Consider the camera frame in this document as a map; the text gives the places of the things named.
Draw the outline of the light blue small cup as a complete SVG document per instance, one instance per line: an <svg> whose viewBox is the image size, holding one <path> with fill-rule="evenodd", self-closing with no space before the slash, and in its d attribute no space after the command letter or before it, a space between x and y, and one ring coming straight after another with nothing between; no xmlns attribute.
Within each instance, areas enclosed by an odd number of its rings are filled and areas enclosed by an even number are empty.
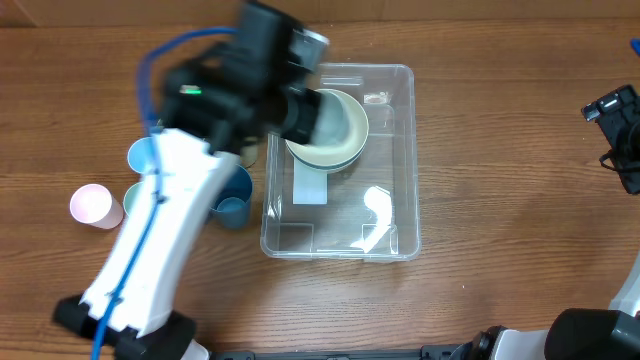
<svg viewBox="0 0 640 360"><path fill-rule="evenodd" d="M136 140L127 152L127 163L132 171L141 175L155 174L158 170L157 149L153 137Z"/></svg>

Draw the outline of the pink small cup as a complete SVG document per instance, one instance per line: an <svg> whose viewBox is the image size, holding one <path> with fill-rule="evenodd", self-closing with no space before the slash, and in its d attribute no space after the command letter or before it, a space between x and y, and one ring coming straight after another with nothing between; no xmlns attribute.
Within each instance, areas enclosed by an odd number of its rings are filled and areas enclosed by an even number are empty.
<svg viewBox="0 0 640 360"><path fill-rule="evenodd" d="M120 203L100 184L78 188L70 199L69 211L77 222L100 229L113 229L124 218Z"/></svg>

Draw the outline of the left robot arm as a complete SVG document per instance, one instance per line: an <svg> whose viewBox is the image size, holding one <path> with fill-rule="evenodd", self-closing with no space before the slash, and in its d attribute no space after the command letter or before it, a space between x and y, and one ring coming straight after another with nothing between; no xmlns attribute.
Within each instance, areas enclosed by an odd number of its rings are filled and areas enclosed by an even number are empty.
<svg viewBox="0 0 640 360"><path fill-rule="evenodd" d="M307 144L319 92L307 85L328 39L247 2L232 27L181 34L148 52L136 96L151 166L100 273L60 300L56 323L89 339L91 357L206 359L195 322L176 312L181 273L242 151L268 135Z"/></svg>

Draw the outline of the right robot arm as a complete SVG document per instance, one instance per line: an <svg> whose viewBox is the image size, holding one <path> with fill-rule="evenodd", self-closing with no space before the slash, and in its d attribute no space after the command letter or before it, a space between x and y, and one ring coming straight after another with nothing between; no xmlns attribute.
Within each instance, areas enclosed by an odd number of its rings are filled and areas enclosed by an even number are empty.
<svg viewBox="0 0 640 360"><path fill-rule="evenodd" d="M631 195L639 194L639 93L624 85L586 105L610 149L600 165L617 173ZM547 330L522 332L494 326L456 348L453 359L639 360L639 263L635 262L606 310L571 308Z"/></svg>

